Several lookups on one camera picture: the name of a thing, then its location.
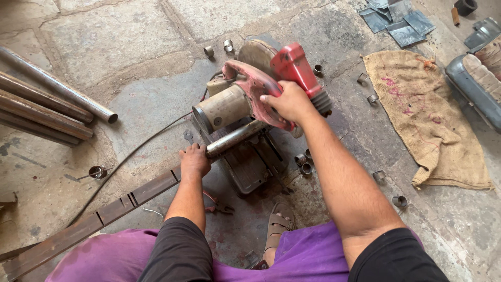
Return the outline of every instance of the sandal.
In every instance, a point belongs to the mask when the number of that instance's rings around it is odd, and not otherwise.
[[[272,209],[270,220],[268,222],[268,238],[266,239],[265,252],[269,248],[279,246],[280,236],[272,236],[273,234],[283,234],[285,231],[292,231],[296,228],[294,222],[294,213],[292,209],[285,203],[278,202]]]

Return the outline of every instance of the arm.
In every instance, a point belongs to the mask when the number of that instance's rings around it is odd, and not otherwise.
[[[181,158],[181,183],[170,204],[165,220],[181,216],[191,220],[205,234],[205,210],[202,195],[202,177],[210,171],[210,162],[205,156],[207,146],[197,143],[179,151]]]
[[[358,255],[377,237],[406,226],[374,180],[313,107],[306,93],[294,82],[280,81],[279,84],[284,88],[282,96],[263,95],[261,101],[304,130],[327,209],[339,230],[351,269]]]

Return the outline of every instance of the concrete floor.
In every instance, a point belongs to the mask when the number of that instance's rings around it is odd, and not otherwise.
[[[428,40],[408,49],[436,57],[440,67],[463,54],[462,41],[472,24],[486,17],[501,21],[497,0],[479,8],[455,27],[450,16],[454,0],[412,0],[437,26]],[[381,190],[390,199],[405,195],[410,205],[399,211],[421,237],[426,251],[451,281],[501,280],[501,205],[495,191],[410,183],[417,165],[380,105],[370,106],[372,88],[355,80],[365,72],[360,58],[380,50],[399,50],[386,31],[373,34],[357,11],[364,0],[252,0],[246,2],[182,0],[26,0],[0,4],[0,42],[30,58],[69,84],[118,113],[119,121],[95,120],[94,137],[70,149],[0,125],[0,189],[15,190],[16,208],[0,213],[0,253],[46,239],[78,212],[99,182],[83,176],[96,164],[114,166],[147,136],[188,112],[203,93],[205,82],[233,58],[222,50],[225,39],[238,49],[247,36],[276,44],[298,41],[311,64],[324,66],[320,80],[333,101],[329,123],[369,173],[384,170]],[[211,45],[215,60],[202,48]],[[0,63],[0,70],[38,85]],[[482,145],[496,190],[501,188],[501,136],[464,101],[463,112]],[[178,163],[186,147],[182,133],[193,130],[189,117],[174,125],[125,164],[98,194],[86,213],[95,211]],[[218,165],[204,178],[212,194],[236,208],[233,216],[207,215],[206,237],[217,259],[244,266],[251,250],[261,254],[268,215],[277,201],[293,206],[298,226],[327,222],[316,174],[305,178],[293,156],[306,148],[304,138],[274,129],[290,165],[284,182],[296,189],[280,194],[266,183],[240,199],[222,177]],[[176,188],[144,205],[165,214]],[[158,228],[158,214],[136,209],[101,233],[126,228]],[[61,258],[51,260],[23,281],[42,281]]]

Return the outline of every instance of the jute cloth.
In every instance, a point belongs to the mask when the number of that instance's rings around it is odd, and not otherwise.
[[[433,61],[410,51],[364,57],[393,127],[420,165],[412,185],[493,188],[482,147]]]

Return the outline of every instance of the steel pipe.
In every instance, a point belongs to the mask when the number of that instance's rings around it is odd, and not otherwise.
[[[35,78],[39,79],[40,81],[46,83],[64,97],[74,101],[84,109],[90,111],[91,113],[102,118],[108,123],[114,123],[118,120],[118,115],[110,111],[108,108],[99,104],[84,93],[62,83],[54,75],[43,70],[33,62],[30,62],[28,59],[16,54],[14,51],[3,45],[0,45],[0,56],[2,56],[13,65],[34,76]]]
[[[207,158],[212,159],[217,157],[217,155],[256,134],[265,128],[266,125],[266,123],[256,119],[226,134],[207,146]]]
[[[94,116],[88,111],[66,102],[45,91],[34,88],[33,86],[20,81],[4,72],[0,71],[0,88],[24,98],[28,101],[46,107],[83,123],[90,123]]]
[[[71,136],[87,140],[92,137],[92,130],[56,113],[4,90],[0,90],[0,109],[38,122]]]
[[[5,126],[33,134],[40,138],[44,138],[59,144],[63,144],[68,147],[74,147],[80,142],[80,139],[62,133],[45,125],[36,123],[27,118],[15,115],[8,111],[0,109],[0,124]]]

